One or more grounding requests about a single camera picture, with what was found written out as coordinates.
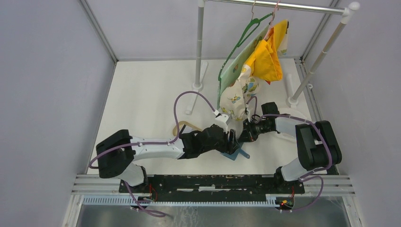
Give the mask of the beige oval card tray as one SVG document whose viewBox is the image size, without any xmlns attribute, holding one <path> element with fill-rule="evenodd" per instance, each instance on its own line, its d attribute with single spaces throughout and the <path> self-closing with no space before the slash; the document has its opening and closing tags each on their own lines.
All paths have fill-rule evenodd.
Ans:
<svg viewBox="0 0 401 227">
<path fill-rule="evenodd" d="M 192 131 L 202 131 L 202 129 L 187 121 L 180 121 L 178 123 L 178 126 L 175 126 L 173 128 L 172 133 L 174 136 L 177 136 L 178 134 L 189 133 Z"/>
</svg>

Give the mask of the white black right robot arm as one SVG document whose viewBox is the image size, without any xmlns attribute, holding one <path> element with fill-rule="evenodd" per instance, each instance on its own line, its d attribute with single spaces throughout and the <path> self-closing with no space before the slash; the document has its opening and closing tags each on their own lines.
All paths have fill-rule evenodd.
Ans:
<svg viewBox="0 0 401 227">
<path fill-rule="evenodd" d="M 329 121 L 312 122 L 289 114 L 281 114 L 275 102 L 262 105 L 262 115 L 243 121 L 240 143 L 254 142 L 259 135 L 276 132 L 296 140 L 297 157 L 277 168 L 273 187 L 285 193 L 292 181 L 305 181 L 315 172 L 327 170 L 342 161 L 342 153 Z"/>
</svg>

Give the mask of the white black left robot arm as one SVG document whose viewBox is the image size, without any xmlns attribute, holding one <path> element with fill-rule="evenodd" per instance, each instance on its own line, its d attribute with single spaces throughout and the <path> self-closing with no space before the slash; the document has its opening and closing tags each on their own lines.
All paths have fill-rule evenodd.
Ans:
<svg viewBox="0 0 401 227">
<path fill-rule="evenodd" d="M 215 124 L 202 131 L 185 124 L 175 142 L 133 137 L 123 129 L 96 145 L 96 161 L 100 178 L 118 178 L 141 193 L 148 188 L 148 179 L 145 168 L 134 161 L 192 159 L 213 150 L 231 156 L 240 147 L 234 130 L 226 132 Z"/>
</svg>

